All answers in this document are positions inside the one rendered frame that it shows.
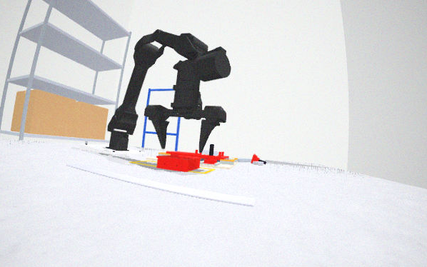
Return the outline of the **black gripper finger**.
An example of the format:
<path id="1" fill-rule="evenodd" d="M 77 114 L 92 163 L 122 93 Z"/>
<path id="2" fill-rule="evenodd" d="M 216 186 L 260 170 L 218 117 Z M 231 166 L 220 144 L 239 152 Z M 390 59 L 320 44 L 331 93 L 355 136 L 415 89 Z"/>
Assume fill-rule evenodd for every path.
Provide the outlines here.
<path id="1" fill-rule="evenodd" d="M 209 135 L 216 126 L 220 126 L 220 123 L 215 120 L 201 120 L 201 132 L 199 139 L 199 153 L 202 153 L 204 146 L 209 138 Z"/>
<path id="2" fill-rule="evenodd" d="M 148 120 L 152 121 L 152 124 L 153 124 L 153 126 L 156 130 L 157 136 L 159 138 L 161 148 L 165 149 L 167 126 L 168 126 L 170 121 L 166 121 L 166 120 L 161 119 L 161 118 L 148 118 Z"/>

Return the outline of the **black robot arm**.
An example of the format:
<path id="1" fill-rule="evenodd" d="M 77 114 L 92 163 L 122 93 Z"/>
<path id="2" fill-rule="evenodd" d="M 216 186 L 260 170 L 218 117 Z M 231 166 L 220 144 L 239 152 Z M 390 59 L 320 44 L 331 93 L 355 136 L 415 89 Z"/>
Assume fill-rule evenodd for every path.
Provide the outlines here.
<path id="1" fill-rule="evenodd" d="M 151 44 L 158 42 L 161 48 Z M 226 55 L 226 50 L 221 46 L 208 51 L 208 46 L 191 33 L 183 33 L 180 36 L 162 30 L 141 37 L 134 47 L 134 70 L 126 90 L 124 101 L 115 110 L 107 131 L 111 132 L 109 146 L 105 148 L 115 151 L 129 151 L 129 135 L 133 135 L 139 115 L 136 113 L 136 103 L 141 87 L 146 78 L 147 71 L 156 60 L 164 54 L 165 47 L 171 47 L 174 51 L 188 60 L 174 65 L 178 70 L 177 81 L 192 81 L 200 85 L 200 80 L 214 81 L 227 78 L 231 73 L 231 66 Z M 125 130 L 116 131 L 114 129 Z"/>

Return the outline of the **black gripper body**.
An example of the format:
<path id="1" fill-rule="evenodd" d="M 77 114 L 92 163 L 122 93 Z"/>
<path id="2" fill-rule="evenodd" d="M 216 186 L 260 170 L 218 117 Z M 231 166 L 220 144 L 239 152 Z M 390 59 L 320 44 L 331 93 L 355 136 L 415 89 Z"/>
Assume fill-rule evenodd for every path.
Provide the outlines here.
<path id="1" fill-rule="evenodd" d="M 172 109 L 167 109 L 162 105 L 149 104 L 145 108 L 144 116 L 149 118 L 161 118 L 164 120 L 170 116 L 205 118 L 206 120 L 226 123 L 226 112 L 221 106 L 205 106 L 203 110 L 199 110 L 198 100 L 201 92 L 199 91 L 198 83 L 192 81 L 177 81 L 173 90 L 174 102 L 171 103 Z M 193 113 L 188 114 L 187 112 Z"/>

